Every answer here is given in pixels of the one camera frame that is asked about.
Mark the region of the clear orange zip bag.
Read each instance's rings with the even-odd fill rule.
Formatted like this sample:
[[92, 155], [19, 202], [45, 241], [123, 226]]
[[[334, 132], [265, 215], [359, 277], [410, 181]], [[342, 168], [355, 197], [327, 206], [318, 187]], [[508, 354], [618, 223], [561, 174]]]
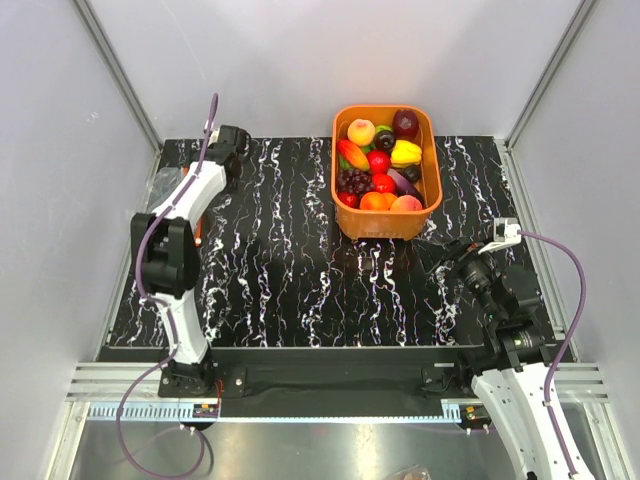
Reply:
[[149, 189], [146, 212], [160, 206], [187, 176], [188, 167], [163, 167], [155, 175]]

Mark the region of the purple grape bunch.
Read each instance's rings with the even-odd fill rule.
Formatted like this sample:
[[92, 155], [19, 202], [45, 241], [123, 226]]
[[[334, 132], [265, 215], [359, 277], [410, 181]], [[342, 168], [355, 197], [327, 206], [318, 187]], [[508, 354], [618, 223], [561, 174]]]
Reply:
[[375, 185], [369, 173], [359, 169], [341, 170], [336, 180], [339, 193], [348, 193], [362, 197], [375, 190]]

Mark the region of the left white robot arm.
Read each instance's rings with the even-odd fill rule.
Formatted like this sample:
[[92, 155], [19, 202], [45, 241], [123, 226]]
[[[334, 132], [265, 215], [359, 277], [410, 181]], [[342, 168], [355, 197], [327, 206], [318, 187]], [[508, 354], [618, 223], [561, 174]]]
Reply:
[[131, 255], [142, 302], [156, 306], [169, 342], [158, 395], [205, 396], [216, 389], [211, 348], [198, 316], [195, 287], [200, 275], [196, 230], [202, 215], [242, 170], [248, 133], [223, 125], [207, 134], [199, 159], [168, 197], [131, 220]]

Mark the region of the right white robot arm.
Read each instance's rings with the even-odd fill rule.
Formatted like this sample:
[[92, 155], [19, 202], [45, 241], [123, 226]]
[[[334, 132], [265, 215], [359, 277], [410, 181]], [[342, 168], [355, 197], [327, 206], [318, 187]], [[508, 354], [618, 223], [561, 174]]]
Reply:
[[541, 305], [534, 271], [498, 270], [485, 242], [454, 241], [439, 266], [449, 266], [486, 316], [483, 344], [460, 356], [454, 384], [486, 409], [518, 479], [590, 479], [559, 404], [552, 361], [535, 313]]

